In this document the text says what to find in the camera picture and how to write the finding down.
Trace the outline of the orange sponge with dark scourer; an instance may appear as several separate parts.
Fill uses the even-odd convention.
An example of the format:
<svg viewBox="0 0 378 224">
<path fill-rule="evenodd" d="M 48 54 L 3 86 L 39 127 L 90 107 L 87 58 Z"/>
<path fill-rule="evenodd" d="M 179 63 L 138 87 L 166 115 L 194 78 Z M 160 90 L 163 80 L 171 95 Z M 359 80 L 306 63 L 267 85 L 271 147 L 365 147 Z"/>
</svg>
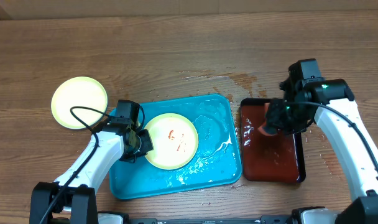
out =
<svg viewBox="0 0 378 224">
<path fill-rule="evenodd" d="M 267 112 L 269 109 L 269 105 L 270 103 L 264 104 L 264 122 L 258 127 L 258 131 L 265 136 L 275 136 L 278 134 L 278 129 L 271 127 L 267 124 Z"/>
</svg>

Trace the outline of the yellow plate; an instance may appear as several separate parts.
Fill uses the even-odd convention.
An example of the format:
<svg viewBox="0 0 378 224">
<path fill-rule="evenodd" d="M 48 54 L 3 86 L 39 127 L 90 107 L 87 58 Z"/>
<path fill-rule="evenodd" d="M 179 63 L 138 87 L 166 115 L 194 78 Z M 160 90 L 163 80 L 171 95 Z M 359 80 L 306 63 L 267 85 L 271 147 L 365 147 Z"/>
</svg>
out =
<svg viewBox="0 0 378 224">
<path fill-rule="evenodd" d="M 91 126 L 101 119 L 101 113 L 108 107 L 106 90 L 97 80 L 90 77 L 75 77 L 62 83 L 52 96 L 51 111 L 55 120 L 68 129 L 84 129 L 70 112 L 73 112 Z"/>
<path fill-rule="evenodd" d="M 145 158 L 163 170 L 175 170 L 189 163 L 198 149 L 198 133 L 193 123 L 176 113 L 164 113 L 152 118 L 145 126 L 153 150 Z"/>
</svg>

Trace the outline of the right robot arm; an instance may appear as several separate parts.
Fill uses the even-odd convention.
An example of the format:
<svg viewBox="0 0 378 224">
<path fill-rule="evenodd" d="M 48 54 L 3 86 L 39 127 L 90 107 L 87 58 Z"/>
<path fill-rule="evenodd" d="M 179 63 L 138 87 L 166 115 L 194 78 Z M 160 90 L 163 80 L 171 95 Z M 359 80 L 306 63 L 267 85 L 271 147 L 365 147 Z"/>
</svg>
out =
<svg viewBox="0 0 378 224">
<path fill-rule="evenodd" d="M 294 209 L 286 223 L 378 223 L 378 148 L 362 122 L 354 93 L 343 79 L 321 76 L 315 59 L 299 60 L 280 83 L 282 99 L 265 106 L 259 132 L 297 134 L 316 124 L 327 137 L 348 182 L 351 204 L 342 212 Z"/>
</svg>

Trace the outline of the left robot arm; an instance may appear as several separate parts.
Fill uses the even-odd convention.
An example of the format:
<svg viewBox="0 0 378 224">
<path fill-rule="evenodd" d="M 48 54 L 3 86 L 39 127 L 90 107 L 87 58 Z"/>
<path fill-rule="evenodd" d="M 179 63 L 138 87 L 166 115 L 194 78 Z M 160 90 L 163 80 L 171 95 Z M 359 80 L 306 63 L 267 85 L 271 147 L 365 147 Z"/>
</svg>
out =
<svg viewBox="0 0 378 224">
<path fill-rule="evenodd" d="M 30 223 L 128 223 L 124 213 L 100 212 L 96 193 L 116 161 L 135 163 L 153 150 L 138 123 L 143 107 L 119 100 L 115 113 L 90 128 L 91 139 L 73 165 L 54 182 L 39 182 L 30 202 Z"/>
</svg>

